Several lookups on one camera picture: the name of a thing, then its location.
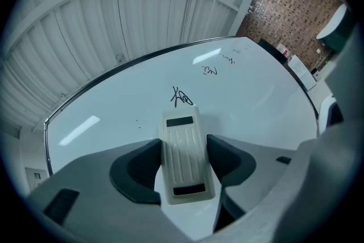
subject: fluorescent light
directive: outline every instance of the fluorescent light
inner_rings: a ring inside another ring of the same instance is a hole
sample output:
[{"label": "fluorescent light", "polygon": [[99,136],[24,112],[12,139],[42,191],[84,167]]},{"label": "fluorescent light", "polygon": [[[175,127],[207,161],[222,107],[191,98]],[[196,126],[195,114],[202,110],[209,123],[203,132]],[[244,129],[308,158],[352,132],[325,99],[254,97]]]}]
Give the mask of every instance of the fluorescent light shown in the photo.
[{"label": "fluorescent light", "polygon": [[192,64],[195,65],[196,63],[199,63],[199,62],[202,62],[212,56],[215,56],[215,55],[218,55],[221,51],[221,48],[220,49],[217,49],[217,50],[214,50],[214,51],[211,51],[209,53],[206,53],[204,55],[201,55],[201,56],[198,56],[196,58],[193,59],[192,61]]},{"label": "fluorescent light", "polygon": [[80,124],[77,128],[75,128],[72,132],[70,132],[61,142],[59,142],[59,146],[67,146],[74,139],[76,139],[79,135],[81,135],[88,128],[92,127],[95,123],[97,123],[100,119],[95,116],[89,117],[86,121]]}]

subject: signature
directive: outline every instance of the signature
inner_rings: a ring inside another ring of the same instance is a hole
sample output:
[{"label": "signature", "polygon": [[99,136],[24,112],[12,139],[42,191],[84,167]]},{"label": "signature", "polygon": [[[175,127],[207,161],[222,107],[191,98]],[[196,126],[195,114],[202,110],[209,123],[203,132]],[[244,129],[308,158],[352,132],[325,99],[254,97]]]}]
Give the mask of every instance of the signature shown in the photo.
[{"label": "signature", "polygon": [[225,57],[224,54],[220,54],[222,55],[224,58],[228,59],[228,61],[231,63],[231,64],[235,64],[235,62],[233,61],[233,58],[229,58],[229,57]]},{"label": "signature", "polygon": [[192,100],[190,100],[188,98],[188,96],[186,94],[184,94],[184,92],[182,90],[178,90],[178,87],[175,88],[174,86],[173,86],[173,90],[175,91],[175,95],[172,97],[172,99],[170,101],[175,100],[175,108],[177,107],[177,100],[182,100],[183,103],[186,102],[187,104],[193,105]]},{"label": "signature", "polygon": [[213,70],[210,70],[210,67],[208,67],[208,66],[201,66],[202,68],[205,68],[204,69],[204,74],[205,75],[207,75],[208,73],[210,73],[210,74],[215,74],[215,75],[217,75],[217,70],[216,70],[216,67],[214,67],[215,68],[215,72],[213,72]]}]

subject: brick wall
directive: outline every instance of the brick wall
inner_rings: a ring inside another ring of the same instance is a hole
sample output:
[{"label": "brick wall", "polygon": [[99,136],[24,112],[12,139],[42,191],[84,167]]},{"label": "brick wall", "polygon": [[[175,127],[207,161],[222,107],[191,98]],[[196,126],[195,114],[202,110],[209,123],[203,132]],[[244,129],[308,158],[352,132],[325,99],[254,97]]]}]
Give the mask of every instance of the brick wall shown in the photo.
[{"label": "brick wall", "polygon": [[322,60],[328,55],[316,36],[340,4],[340,0],[253,0],[237,35],[255,42],[263,38],[275,47],[282,43],[310,69],[319,59],[317,48]]}]

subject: gray panel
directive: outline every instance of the gray panel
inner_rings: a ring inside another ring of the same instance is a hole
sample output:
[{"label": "gray panel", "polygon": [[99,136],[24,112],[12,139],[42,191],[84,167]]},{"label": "gray panel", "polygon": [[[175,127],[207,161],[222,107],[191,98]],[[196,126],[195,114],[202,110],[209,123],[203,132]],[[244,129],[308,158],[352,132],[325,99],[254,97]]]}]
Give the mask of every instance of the gray panel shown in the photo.
[{"label": "gray panel", "polygon": [[315,140],[303,142],[286,172],[269,194],[250,212],[203,242],[271,242],[275,228],[288,203],[297,195],[304,180]]},{"label": "gray panel", "polygon": [[257,166],[255,171],[240,185],[226,187],[226,193],[245,212],[254,208],[282,177],[287,165],[276,161],[280,156],[292,158],[292,150],[264,147],[223,136],[217,136],[232,146],[251,154]]},{"label": "gray panel", "polygon": [[345,230],[346,220],[350,222],[346,230],[356,228],[350,216],[356,220],[355,213],[360,216],[362,209],[363,129],[362,120],[349,121],[331,126],[317,139],[304,183],[280,220],[275,242],[304,240],[320,228],[315,238],[319,241],[328,232],[335,234],[335,226]]},{"label": "gray panel", "polygon": [[62,188],[80,194],[63,227],[93,242],[186,242],[159,205],[136,204],[124,197],[109,178],[111,164],[121,155],[146,145],[143,141],[80,157],[40,185],[28,202],[41,211]]},{"label": "gray panel", "polygon": [[335,69],[326,78],[345,121],[364,117],[364,107],[359,106],[364,100],[364,40],[361,29],[359,25],[354,27]]}]

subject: black trim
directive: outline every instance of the black trim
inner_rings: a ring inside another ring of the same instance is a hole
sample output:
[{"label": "black trim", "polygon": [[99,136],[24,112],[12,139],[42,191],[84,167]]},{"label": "black trim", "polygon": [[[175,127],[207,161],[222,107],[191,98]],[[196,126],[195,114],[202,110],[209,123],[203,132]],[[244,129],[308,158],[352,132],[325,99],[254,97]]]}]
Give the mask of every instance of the black trim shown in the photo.
[{"label": "black trim", "polygon": [[109,176],[118,192],[134,203],[160,205],[160,195],[154,191],[154,184],[161,164],[161,149],[161,140],[154,139],[117,158],[111,165]]},{"label": "black trim", "polygon": [[193,123],[192,117],[172,118],[167,120],[167,127],[183,126]]},{"label": "black trim", "polygon": [[174,195],[191,195],[193,193],[204,192],[205,185],[203,183],[197,184],[195,186],[183,186],[173,188]]},{"label": "black trim", "polygon": [[299,79],[299,77],[297,76],[297,74],[291,69],[290,66],[288,66],[288,62],[286,62],[285,64],[283,64],[283,67],[288,71],[289,74],[291,74],[291,76],[293,77],[293,79],[296,80],[296,82],[298,83],[298,85],[302,89],[303,93],[306,95],[309,103],[312,106],[313,112],[315,113],[315,117],[316,117],[316,121],[317,121],[319,119],[319,113],[317,112],[317,109],[315,108],[315,105],[313,104],[310,96],[308,95],[306,87],[303,85],[302,81]]},{"label": "black trim", "polygon": [[287,164],[287,165],[291,162],[291,160],[292,160],[291,158],[286,157],[286,156],[281,156],[276,159],[276,161],[283,163],[283,164]]},{"label": "black trim", "polygon": [[266,50],[280,64],[284,65],[284,63],[286,63],[288,61],[287,58],[276,49],[276,47],[274,47],[272,44],[270,44],[266,40],[260,39],[258,42],[258,45],[260,45],[264,50]]},{"label": "black trim", "polygon": [[71,102],[73,102],[75,99],[77,99],[78,97],[80,97],[82,94],[84,94],[86,91],[90,90],[91,88],[93,88],[94,86],[96,86],[97,84],[103,82],[104,80],[112,77],[112,75],[115,75],[125,69],[128,69],[134,65],[137,65],[141,62],[147,61],[149,59],[152,59],[154,57],[158,57],[160,55],[163,55],[165,53],[169,53],[172,51],[176,51],[182,48],[186,48],[186,47],[190,47],[193,45],[198,45],[198,44],[203,44],[203,43],[208,43],[208,42],[212,42],[215,40],[224,40],[224,39],[234,39],[234,38],[241,38],[240,36],[222,36],[219,38],[211,38],[211,39],[206,39],[206,40],[198,40],[196,42],[191,42],[191,43],[186,43],[186,44],[181,44],[181,45],[176,45],[170,48],[166,48],[160,51],[156,51],[153,53],[150,53],[148,55],[144,55],[142,57],[139,57],[137,59],[134,59],[132,61],[129,61],[125,64],[122,64],[120,66],[117,66],[116,68],[107,71],[106,73],[104,73],[103,75],[97,77],[96,79],[92,80],[90,83],[86,84],[84,87],[82,87],[79,91],[77,91],[76,93],[74,93],[69,99],[67,99],[59,108],[57,108],[45,121],[44,123],[44,146],[45,146],[45,155],[46,155],[46,160],[47,160],[47,167],[48,167],[48,173],[49,175],[53,175],[53,171],[52,171],[52,166],[51,166],[51,160],[49,158],[49,151],[48,151],[48,134],[47,134],[47,130],[48,130],[48,124],[60,113],[62,112]]},{"label": "black trim", "polygon": [[53,175],[53,170],[48,149],[48,119],[44,123],[44,147],[45,147],[45,161],[47,161],[48,174],[51,176]]},{"label": "black trim", "polygon": [[251,154],[214,135],[207,135],[206,140],[210,164],[221,183],[219,207],[214,223],[216,232],[245,214],[227,195],[225,187],[242,184],[255,171],[257,163]]},{"label": "black trim", "polygon": [[78,191],[62,189],[46,207],[44,214],[57,224],[62,225],[79,194]]},{"label": "black trim", "polygon": [[343,122],[344,118],[342,117],[342,113],[337,102],[331,104],[328,110],[328,120],[326,122],[326,128],[337,123]]}]

